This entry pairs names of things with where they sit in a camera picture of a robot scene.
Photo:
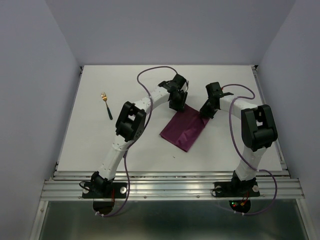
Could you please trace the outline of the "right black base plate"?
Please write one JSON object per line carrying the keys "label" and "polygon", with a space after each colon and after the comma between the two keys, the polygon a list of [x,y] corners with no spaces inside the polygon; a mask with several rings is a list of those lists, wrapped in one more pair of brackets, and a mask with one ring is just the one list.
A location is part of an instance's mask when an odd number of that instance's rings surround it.
{"label": "right black base plate", "polygon": [[214,183],[211,194],[216,198],[259,197],[260,191],[256,181],[231,182],[219,181]]}

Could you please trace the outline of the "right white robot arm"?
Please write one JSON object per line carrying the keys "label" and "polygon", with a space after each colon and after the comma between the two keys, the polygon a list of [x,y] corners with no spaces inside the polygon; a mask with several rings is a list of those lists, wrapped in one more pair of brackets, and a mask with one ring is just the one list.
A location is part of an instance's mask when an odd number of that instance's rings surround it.
{"label": "right white robot arm", "polygon": [[[203,117],[213,119],[218,111],[228,113],[229,131],[233,147],[240,157],[237,168],[233,171],[230,181],[214,183],[213,196],[217,198],[242,197],[246,194],[252,197],[260,196],[257,184],[257,173],[261,172],[259,164],[267,149],[278,138],[278,131],[269,105],[251,104],[255,95],[234,96],[224,92],[218,82],[206,87],[208,99],[200,109]],[[234,137],[232,117],[240,120],[243,150],[240,151]]]}

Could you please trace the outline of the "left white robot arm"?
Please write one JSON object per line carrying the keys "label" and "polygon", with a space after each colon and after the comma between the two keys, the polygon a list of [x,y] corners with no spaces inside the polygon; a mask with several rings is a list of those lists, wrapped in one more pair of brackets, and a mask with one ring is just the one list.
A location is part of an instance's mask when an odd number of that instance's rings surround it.
{"label": "left white robot arm", "polygon": [[148,91],[147,97],[123,104],[115,123],[112,147],[88,183],[87,191],[93,194],[92,198],[103,199],[112,194],[117,168],[129,147],[142,136],[148,122],[146,118],[166,102],[177,112],[184,110],[188,88],[189,82],[177,73],[172,80],[162,81],[153,91]]}

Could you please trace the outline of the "purple cloth napkin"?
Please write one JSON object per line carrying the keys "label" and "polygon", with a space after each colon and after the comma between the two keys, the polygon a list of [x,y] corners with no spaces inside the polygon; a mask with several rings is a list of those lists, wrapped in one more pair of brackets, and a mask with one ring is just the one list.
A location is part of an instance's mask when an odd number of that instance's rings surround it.
{"label": "purple cloth napkin", "polygon": [[209,120],[210,118],[201,116],[198,110],[186,104],[184,110],[176,112],[159,135],[187,153]]}

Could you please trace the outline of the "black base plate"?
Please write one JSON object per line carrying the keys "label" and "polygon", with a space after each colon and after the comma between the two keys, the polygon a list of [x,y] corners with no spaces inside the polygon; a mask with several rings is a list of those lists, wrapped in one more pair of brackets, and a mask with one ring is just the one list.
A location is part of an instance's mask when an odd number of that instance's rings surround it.
{"label": "black base plate", "polygon": [[260,191],[256,181],[231,182],[219,181],[214,183],[211,194],[216,198],[259,197]]}
{"label": "black base plate", "polygon": [[126,182],[113,182],[104,190],[94,187],[90,181],[81,181],[79,186],[83,199],[125,199],[128,193]]}

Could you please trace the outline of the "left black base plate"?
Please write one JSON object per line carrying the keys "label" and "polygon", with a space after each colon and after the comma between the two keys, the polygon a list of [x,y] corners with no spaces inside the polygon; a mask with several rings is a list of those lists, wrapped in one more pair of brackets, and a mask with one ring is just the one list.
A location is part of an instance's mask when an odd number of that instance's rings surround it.
{"label": "left black base plate", "polygon": [[125,199],[128,193],[126,182],[113,182],[104,190],[94,187],[90,181],[81,181],[79,186],[83,199]]}

